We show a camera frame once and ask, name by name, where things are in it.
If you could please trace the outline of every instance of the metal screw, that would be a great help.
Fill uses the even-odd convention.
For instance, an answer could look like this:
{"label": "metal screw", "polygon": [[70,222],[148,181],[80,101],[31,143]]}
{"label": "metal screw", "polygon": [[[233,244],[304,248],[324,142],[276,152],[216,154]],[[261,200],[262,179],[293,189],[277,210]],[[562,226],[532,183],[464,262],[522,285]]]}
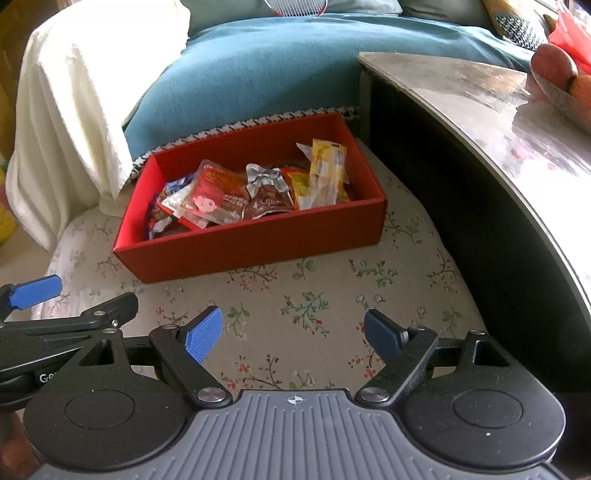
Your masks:
{"label": "metal screw", "polygon": [[359,390],[359,398],[367,403],[382,403],[390,398],[390,394],[379,387],[366,387]]}
{"label": "metal screw", "polygon": [[226,392],[216,387],[202,388],[199,390],[197,398],[205,403],[218,403],[226,398]]}

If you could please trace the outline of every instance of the red snack bag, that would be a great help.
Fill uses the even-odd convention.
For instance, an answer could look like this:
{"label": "red snack bag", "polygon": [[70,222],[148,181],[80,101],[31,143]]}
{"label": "red snack bag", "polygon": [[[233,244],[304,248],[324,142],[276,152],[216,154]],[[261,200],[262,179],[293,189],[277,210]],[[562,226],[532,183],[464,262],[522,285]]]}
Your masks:
{"label": "red snack bag", "polygon": [[242,220],[250,200],[243,178],[210,160],[201,162],[195,178],[185,210],[219,225]]}
{"label": "red snack bag", "polygon": [[558,21],[548,41],[562,48],[574,60],[579,73],[591,75],[591,36],[577,25],[562,0],[557,0]]}

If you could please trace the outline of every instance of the white towel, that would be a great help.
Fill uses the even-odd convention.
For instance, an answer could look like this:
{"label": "white towel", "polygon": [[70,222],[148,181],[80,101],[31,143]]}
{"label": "white towel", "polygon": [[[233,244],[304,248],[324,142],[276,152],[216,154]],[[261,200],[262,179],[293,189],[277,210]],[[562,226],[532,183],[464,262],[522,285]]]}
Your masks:
{"label": "white towel", "polygon": [[82,0],[36,29],[24,54],[7,195],[51,251],[76,215],[118,210],[132,169],[122,125],[187,42],[178,0]]}

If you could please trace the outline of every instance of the food packet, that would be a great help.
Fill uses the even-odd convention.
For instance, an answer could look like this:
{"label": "food packet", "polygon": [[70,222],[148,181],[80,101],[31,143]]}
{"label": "food packet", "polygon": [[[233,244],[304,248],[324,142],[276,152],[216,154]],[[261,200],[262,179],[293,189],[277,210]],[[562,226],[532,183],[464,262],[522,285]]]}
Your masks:
{"label": "food packet", "polygon": [[[291,198],[294,200],[297,210],[307,210],[312,207],[312,199],[308,197],[310,173],[302,168],[282,168],[281,174],[290,187]],[[338,203],[350,201],[347,192],[341,185],[339,189]]]}
{"label": "food packet", "polygon": [[249,200],[243,178],[210,160],[203,160],[191,193],[181,207],[198,217],[224,225],[242,220]]}
{"label": "food packet", "polygon": [[190,173],[178,180],[169,181],[162,191],[156,195],[148,214],[148,239],[152,240],[159,233],[164,232],[175,220],[174,216],[162,209],[162,202],[182,190],[193,181],[195,173]]}
{"label": "food packet", "polygon": [[343,185],[347,148],[326,140],[312,142],[308,197],[312,207],[336,205]]}
{"label": "food packet", "polygon": [[165,209],[171,210],[172,215],[176,218],[187,219],[191,223],[191,225],[187,225],[185,222],[182,222],[186,226],[195,226],[197,227],[197,229],[203,229],[209,224],[209,220],[207,220],[206,218],[202,218],[199,215],[195,215],[192,212],[188,212],[185,208],[181,206],[183,202],[187,199],[187,196],[189,196],[189,194],[193,190],[194,186],[195,180],[193,180],[189,185],[186,185],[185,187],[180,189],[178,192],[172,194],[170,197],[166,197],[164,200],[162,200],[161,206]]}
{"label": "food packet", "polygon": [[256,220],[269,213],[294,210],[290,188],[278,169],[268,170],[249,163],[246,166],[246,177],[246,189],[251,201],[244,209],[245,220]]}
{"label": "food packet", "polygon": [[[311,145],[306,145],[303,143],[295,143],[295,146],[297,148],[299,148],[301,150],[301,152],[306,156],[306,158],[312,162],[312,146]],[[347,172],[343,172],[343,183],[345,185],[349,185],[350,181],[349,181],[349,177],[347,176]]]}

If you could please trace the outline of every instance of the yellow object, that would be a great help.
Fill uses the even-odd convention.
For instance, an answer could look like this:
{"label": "yellow object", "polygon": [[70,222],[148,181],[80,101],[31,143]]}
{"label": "yellow object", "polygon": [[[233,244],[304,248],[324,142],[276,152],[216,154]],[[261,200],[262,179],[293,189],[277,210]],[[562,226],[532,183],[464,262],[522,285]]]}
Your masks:
{"label": "yellow object", "polygon": [[[308,197],[308,186],[310,184],[310,174],[302,170],[290,170],[286,169],[285,174],[289,177],[294,193],[295,206],[298,210],[307,210],[312,206],[312,199]],[[344,203],[349,201],[347,192],[341,187],[339,189],[339,200],[338,203]]]}
{"label": "yellow object", "polygon": [[347,148],[337,143],[314,139],[308,196],[312,205],[336,205],[345,177]]}
{"label": "yellow object", "polygon": [[546,20],[548,27],[550,27],[550,32],[552,33],[554,31],[554,29],[556,28],[556,22],[558,21],[558,15],[544,14],[544,20]]}
{"label": "yellow object", "polygon": [[[5,197],[4,178],[4,171],[0,168],[0,198]],[[0,244],[3,243],[10,236],[10,234],[16,227],[17,221],[6,209],[6,207],[2,203],[0,203]]]}

